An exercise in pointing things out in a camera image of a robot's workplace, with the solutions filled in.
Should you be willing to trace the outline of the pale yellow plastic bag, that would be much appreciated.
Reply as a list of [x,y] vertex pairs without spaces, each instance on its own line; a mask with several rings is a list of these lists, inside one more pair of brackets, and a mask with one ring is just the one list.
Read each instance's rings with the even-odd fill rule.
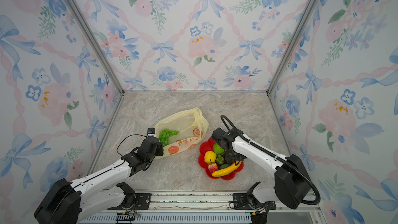
[[204,118],[199,108],[192,108],[168,116],[155,125],[156,137],[164,129],[179,131],[170,138],[169,145],[163,146],[164,155],[161,158],[173,156],[194,148],[203,142],[209,122]]

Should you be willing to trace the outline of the purple mangosteen green calyx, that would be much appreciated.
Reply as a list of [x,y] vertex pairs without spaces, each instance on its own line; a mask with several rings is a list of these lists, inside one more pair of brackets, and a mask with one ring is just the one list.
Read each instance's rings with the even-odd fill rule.
[[219,166],[223,165],[225,163],[224,157],[220,156],[216,158],[216,164]]

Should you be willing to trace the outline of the green grapes bunch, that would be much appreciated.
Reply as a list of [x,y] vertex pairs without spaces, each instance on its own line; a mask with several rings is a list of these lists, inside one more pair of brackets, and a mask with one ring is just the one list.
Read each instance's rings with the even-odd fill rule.
[[163,144],[163,146],[169,145],[170,138],[179,134],[179,131],[164,129],[159,134],[159,141]]

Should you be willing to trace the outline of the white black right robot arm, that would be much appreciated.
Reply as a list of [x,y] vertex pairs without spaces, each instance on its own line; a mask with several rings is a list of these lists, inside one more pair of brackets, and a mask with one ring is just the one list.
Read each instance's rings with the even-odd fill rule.
[[217,128],[211,138],[226,152],[232,162],[249,159],[269,173],[274,182],[265,184],[257,182],[247,191],[249,203],[259,208],[260,204],[280,201],[290,209],[297,209],[304,202],[310,191],[309,183],[303,178],[308,177],[300,158],[289,157],[274,152],[252,140],[241,130],[228,132]]

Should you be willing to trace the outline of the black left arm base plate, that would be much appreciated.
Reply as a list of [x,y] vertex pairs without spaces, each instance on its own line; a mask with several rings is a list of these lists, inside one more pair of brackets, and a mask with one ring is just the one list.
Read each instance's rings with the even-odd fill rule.
[[149,210],[150,202],[151,202],[150,193],[138,193],[134,195],[130,194],[124,197],[122,203],[120,203],[116,207],[111,207],[108,210],[124,210],[124,211]]

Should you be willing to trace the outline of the red fruit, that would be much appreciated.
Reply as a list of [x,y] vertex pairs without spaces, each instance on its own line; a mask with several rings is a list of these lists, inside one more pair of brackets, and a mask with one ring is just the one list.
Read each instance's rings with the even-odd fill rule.
[[213,174],[214,172],[218,171],[218,165],[216,163],[211,163],[208,165],[208,171],[210,174]]

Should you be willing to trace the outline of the yellow banana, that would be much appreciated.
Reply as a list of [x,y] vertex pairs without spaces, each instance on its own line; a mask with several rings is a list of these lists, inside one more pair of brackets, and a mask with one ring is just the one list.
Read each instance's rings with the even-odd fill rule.
[[223,176],[229,175],[232,172],[234,172],[237,169],[239,169],[241,164],[242,164],[242,161],[240,161],[239,163],[234,163],[234,164],[230,165],[229,167],[227,167],[225,169],[221,169],[221,170],[213,172],[211,175],[213,177],[223,177]]

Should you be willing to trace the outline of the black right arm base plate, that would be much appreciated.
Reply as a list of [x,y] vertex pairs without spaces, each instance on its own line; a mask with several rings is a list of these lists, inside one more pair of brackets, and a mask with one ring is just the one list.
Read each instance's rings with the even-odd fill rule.
[[235,210],[253,210],[260,211],[269,206],[269,210],[276,210],[275,202],[260,203],[254,197],[248,196],[246,193],[234,193],[233,200],[229,204],[229,208]]

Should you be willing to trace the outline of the yellow fruit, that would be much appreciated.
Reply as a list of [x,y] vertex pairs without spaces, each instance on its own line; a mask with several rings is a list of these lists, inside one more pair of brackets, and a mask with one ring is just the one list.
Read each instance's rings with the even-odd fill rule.
[[204,155],[204,162],[206,164],[215,163],[217,159],[217,154],[213,151],[207,151]]

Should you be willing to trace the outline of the dark green avocado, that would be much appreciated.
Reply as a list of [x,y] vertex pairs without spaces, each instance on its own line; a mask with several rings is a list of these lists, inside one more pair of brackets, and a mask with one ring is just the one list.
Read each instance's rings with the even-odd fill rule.
[[230,166],[229,164],[225,163],[225,164],[221,165],[221,166],[219,167],[219,169],[220,169],[220,170],[223,170],[223,169],[228,168],[229,166]]

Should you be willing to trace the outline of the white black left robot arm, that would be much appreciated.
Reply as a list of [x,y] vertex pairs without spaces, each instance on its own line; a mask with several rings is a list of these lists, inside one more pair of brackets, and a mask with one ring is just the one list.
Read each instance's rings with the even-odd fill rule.
[[163,144],[149,134],[141,146],[110,166],[72,181],[56,181],[34,212],[34,218],[40,224],[77,224],[108,208],[131,208],[136,202],[135,191],[124,179],[146,171],[154,158],[162,155]]

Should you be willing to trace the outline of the green fruit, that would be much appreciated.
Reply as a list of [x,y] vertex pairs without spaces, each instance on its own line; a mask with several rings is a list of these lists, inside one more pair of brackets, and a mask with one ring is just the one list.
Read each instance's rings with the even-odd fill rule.
[[225,154],[225,150],[218,144],[214,144],[212,147],[212,151],[218,156],[222,157]]

